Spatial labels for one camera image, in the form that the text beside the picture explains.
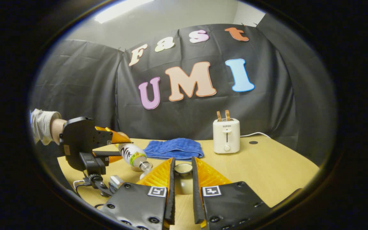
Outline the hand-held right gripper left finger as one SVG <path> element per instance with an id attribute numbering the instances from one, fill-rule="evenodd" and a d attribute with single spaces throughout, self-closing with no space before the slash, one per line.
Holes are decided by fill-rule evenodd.
<path id="1" fill-rule="evenodd" d="M 102 206 L 109 217 L 141 230 L 175 224 L 175 158 L 165 160 L 136 183 L 125 182 Z"/>

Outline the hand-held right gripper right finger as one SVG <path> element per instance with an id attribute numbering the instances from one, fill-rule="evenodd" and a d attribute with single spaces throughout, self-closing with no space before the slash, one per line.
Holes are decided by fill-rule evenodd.
<path id="1" fill-rule="evenodd" d="M 239 230 L 271 208 L 244 181 L 231 182 L 192 158 L 194 220 L 203 230 Z"/>

